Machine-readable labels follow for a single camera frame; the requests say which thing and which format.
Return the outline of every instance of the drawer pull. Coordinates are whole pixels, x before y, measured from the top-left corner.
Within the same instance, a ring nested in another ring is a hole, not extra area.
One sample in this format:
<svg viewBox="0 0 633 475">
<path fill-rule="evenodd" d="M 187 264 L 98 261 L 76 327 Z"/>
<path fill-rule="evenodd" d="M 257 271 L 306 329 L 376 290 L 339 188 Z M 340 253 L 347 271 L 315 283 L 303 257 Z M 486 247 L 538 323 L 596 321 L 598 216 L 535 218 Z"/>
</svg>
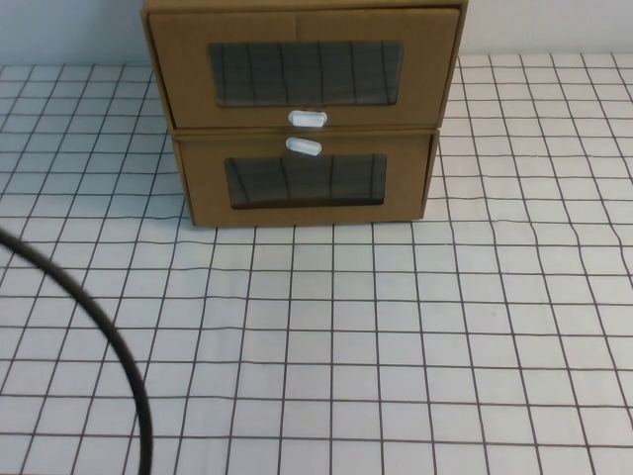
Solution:
<svg viewBox="0 0 633 475">
<path fill-rule="evenodd" d="M 327 122 L 327 114 L 325 112 L 293 111 L 288 114 L 288 120 L 295 127 L 320 129 Z"/>
<path fill-rule="evenodd" d="M 286 148 L 296 153 L 303 153 L 310 156 L 319 155 L 321 150 L 320 143 L 307 141 L 306 139 L 298 139 L 296 137 L 290 137 L 286 140 Z"/>
</svg>

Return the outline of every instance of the black cable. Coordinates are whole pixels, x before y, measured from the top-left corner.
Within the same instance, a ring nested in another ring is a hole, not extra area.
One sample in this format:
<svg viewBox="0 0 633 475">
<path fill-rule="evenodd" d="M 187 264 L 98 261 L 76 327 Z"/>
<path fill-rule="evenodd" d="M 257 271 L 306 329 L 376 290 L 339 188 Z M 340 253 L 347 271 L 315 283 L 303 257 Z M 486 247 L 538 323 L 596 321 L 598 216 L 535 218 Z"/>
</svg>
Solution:
<svg viewBox="0 0 633 475">
<path fill-rule="evenodd" d="M 151 429 L 151 413 L 149 411 L 149 400 L 145 392 L 142 377 L 138 372 L 135 359 L 128 349 L 125 341 L 110 321 L 108 316 L 101 310 L 101 307 L 83 290 L 70 275 L 50 262 L 39 251 L 21 241 L 17 237 L 0 228 L 0 244 L 15 252 L 33 266 L 41 269 L 44 274 L 54 280 L 61 288 L 75 299 L 75 301 L 85 310 L 88 317 L 97 325 L 101 333 L 106 337 L 110 346 L 115 350 L 121 364 L 126 371 L 126 376 L 132 388 L 135 398 L 136 415 L 138 416 L 138 433 L 140 436 L 140 460 L 138 464 L 138 475 L 150 475 L 151 456 L 153 452 L 153 436 Z"/>
</svg>

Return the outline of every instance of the brown cardboard box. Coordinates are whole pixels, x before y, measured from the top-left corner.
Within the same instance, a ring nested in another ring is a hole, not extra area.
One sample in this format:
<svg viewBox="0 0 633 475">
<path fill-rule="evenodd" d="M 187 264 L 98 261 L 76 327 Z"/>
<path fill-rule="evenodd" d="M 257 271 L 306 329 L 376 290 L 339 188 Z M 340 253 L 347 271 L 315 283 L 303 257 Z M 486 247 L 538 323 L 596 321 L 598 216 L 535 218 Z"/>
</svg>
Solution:
<svg viewBox="0 0 633 475">
<path fill-rule="evenodd" d="M 328 127 L 435 129 L 441 125 L 466 6 L 467 0 L 145 0 L 142 17 L 172 133 L 288 127 L 288 115 L 297 107 L 324 110 Z M 292 48 L 297 44 L 303 44 L 299 51 Z M 249 48 L 256 49 L 251 56 Z M 289 60 L 298 54 L 304 61 L 298 74 L 305 80 L 312 71 L 318 84 L 293 94 L 282 76 L 293 77 Z M 358 58 L 363 54 L 364 61 Z M 400 67 L 390 67 L 390 54 Z M 232 60 L 224 68 L 223 55 Z M 267 66 L 254 63 L 252 56 L 258 55 Z M 343 77 L 337 66 L 345 59 L 364 67 L 356 74 L 349 67 Z M 262 71 L 263 84 L 252 80 L 257 67 L 269 68 Z M 228 90 L 240 81 L 240 90 Z M 275 85 L 282 90 L 268 89 Z M 345 97 L 340 89 L 347 86 Z M 385 94 L 363 97 L 363 87 Z M 258 90 L 267 100 L 258 101 Z M 248 92 L 250 104 L 243 97 Z"/>
<path fill-rule="evenodd" d="M 420 218 L 467 3 L 144 0 L 194 223 Z"/>
<path fill-rule="evenodd" d="M 424 210 L 439 134 L 323 132 L 317 157 L 284 134 L 191 136 L 174 148 L 198 226 L 411 221 Z"/>
</svg>

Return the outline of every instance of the drawer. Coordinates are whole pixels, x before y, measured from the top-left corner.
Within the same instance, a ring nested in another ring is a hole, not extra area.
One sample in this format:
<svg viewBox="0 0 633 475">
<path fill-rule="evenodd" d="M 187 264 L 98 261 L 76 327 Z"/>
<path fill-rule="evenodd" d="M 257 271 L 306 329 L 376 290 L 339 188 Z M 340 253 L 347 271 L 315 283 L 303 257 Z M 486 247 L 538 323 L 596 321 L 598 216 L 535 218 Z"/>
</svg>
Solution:
<svg viewBox="0 0 633 475">
<path fill-rule="evenodd" d="M 287 226 L 419 219 L 437 134 L 419 131 L 181 138 L 174 148 L 198 226 Z"/>
<path fill-rule="evenodd" d="M 441 122 L 459 8 L 151 13 L 172 130 Z"/>
</svg>

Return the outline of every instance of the clear plastic window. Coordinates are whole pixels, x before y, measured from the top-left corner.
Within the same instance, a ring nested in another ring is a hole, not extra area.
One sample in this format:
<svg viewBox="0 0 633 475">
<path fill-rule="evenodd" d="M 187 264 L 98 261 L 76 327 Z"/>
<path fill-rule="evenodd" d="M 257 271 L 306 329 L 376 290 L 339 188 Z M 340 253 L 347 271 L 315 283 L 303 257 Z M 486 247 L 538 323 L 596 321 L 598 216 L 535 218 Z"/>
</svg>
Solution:
<svg viewBox="0 0 633 475">
<path fill-rule="evenodd" d="M 382 205 L 383 154 L 227 158 L 234 209 Z"/>
<path fill-rule="evenodd" d="M 209 45 L 220 107 L 393 105 L 401 42 Z"/>
</svg>

